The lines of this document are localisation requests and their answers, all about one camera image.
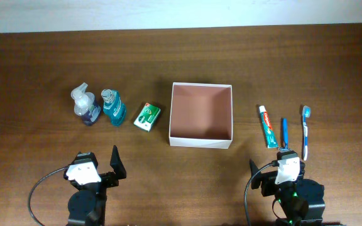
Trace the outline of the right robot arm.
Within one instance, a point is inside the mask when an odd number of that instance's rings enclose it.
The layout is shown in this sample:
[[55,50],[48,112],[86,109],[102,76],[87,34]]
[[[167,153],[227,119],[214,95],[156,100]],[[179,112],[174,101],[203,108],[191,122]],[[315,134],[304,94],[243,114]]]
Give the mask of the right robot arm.
[[260,188],[263,197],[273,196],[285,216],[276,216],[275,225],[322,225],[326,208],[324,185],[305,179],[305,163],[295,151],[280,151],[276,160],[258,168],[250,160],[251,178],[244,191],[244,209],[248,223],[248,189]]

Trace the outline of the clear foaming soap pump bottle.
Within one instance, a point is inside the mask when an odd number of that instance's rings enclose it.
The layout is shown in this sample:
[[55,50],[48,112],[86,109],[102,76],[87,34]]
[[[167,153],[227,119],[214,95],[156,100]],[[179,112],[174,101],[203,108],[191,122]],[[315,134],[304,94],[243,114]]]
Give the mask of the clear foaming soap pump bottle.
[[97,122],[101,113],[101,106],[92,92],[87,92],[87,83],[82,83],[71,91],[71,98],[74,100],[74,112],[87,126]]

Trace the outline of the green white soap box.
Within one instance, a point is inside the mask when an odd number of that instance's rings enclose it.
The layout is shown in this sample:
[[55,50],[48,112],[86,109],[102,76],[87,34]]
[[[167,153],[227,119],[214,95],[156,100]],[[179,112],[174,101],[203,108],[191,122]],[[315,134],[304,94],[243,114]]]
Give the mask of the green white soap box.
[[144,131],[150,132],[155,121],[161,113],[161,109],[150,103],[146,103],[134,121],[134,125]]

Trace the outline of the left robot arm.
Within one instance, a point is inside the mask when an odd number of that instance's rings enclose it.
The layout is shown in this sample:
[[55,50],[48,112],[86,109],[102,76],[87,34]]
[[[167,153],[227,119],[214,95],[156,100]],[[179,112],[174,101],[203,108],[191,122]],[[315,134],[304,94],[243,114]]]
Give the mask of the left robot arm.
[[110,159],[112,171],[98,173],[98,161],[93,152],[78,153],[64,171],[63,178],[77,189],[68,201],[68,225],[102,226],[106,218],[107,189],[126,178],[126,169],[113,146]]

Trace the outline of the teal mouthwash bottle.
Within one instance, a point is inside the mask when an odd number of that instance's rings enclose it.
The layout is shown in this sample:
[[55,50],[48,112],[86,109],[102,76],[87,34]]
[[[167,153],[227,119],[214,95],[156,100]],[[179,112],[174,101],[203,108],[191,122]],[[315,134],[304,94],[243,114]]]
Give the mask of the teal mouthwash bottle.
[[120,126],[126,117],[126,106],[121,100],[121,96],[117,90],[104,89],[101,92],[103,103],[103,111],[114,126]]

